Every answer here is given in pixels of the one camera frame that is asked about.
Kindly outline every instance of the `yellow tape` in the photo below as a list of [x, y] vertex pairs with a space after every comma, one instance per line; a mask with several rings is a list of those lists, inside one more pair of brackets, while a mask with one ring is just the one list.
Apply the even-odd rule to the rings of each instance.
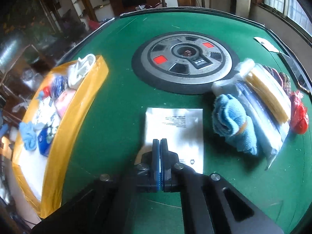
[[[67, 74], [68, 66], [74, 63], [75, 61], [68, 62], [53, 68], [44, 79], [40, 89], [51, 82], [53, 74]], [[108, 67], [103, 57], [100, 55], [96, 56], [96, 63], [91, 68], [82, 84], [79, 86], [75, 96], [65, 112], [51, 145], [46, 171], [44, 174], [41, 203], [33, 195], [22, 174], [21, 168], [18, 165], [18, 159], [21, 154], [21, 150], [23, 149], [23, 141], [18, 134], [13, 153], [14, 174], [17, 178], [18, 184], [26, 196], [27, 201], [32, 205], [41, 218], [46, 218], [61, 205], [63, 184], [71, 151], [74, 147], [74, 143], [82, 122], [96, 96], [97, 91], [106, 79], [107, 74]], [[31, 121], [37, 112], [39, 101], [35, 98], [38, 96], [38, 93], [39, 91], [37, 91], [34, 99], [30, 102], [23, 118], [23, 122]]]

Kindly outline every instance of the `circular wheel graphic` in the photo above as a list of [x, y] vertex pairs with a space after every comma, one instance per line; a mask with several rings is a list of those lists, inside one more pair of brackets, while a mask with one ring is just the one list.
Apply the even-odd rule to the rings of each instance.
[[145, 83], [173, 93], [203, 94], [214, 81], [231, 78], [239, 58], [225, 43], [194, 32], [157, 36], [132, 58], [135, 74]]

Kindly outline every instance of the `window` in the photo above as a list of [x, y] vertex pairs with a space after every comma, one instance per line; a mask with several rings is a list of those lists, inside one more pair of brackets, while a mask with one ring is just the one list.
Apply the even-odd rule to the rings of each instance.
[[264, 0], [264, 3], [280, 12], [278, 15], [291, 19], [312, 36], [312, 23], [297, 0]]

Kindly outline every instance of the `window frame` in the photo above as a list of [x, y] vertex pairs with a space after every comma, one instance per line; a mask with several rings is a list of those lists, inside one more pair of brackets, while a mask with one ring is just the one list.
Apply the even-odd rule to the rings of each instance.
[[289, 0], [284, 0], [283, 12], [280, 12], [277, 9], [265, 4], [265, 0], [257, 0], [258, 6], [262, 7], [263, 9], [275, 15], [284, 23], [286, 23], [289, 27], [291, 27], [294, 31], [296, 31], [305, 40], [307, 44], [309, 44], [312, 47], [312, 36], [305, 29], [303, 29], [299, 24], [297, 24], [294, 20], [290, 19], [287, 16], [288, 8], [289, 8], [288, 4], [289, 4]]

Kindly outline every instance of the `red square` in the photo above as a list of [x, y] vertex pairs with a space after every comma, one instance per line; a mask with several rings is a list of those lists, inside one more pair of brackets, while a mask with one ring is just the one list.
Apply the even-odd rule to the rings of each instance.
[[213, 44], [210, 44], [209, 42], [205, 42], [205, 43], [203, 43], [203, 45], [204, 45], [205, 47], [208, 47], [208, 48], [214, 47], [214, 45], [213, 45]]
[[159, 64], [162, 64], [162, 63], [164, 63], [164, 62], [166, 62], [166, 61], [168, 61], [168, 60], [166, 59], [166, 57], [164, 57], [163, 55], [157, 56], [157, 57], [155, 57], [153, 60], [154, 60], [154, 62], [156, 62], [158, 65], [159, 65]]

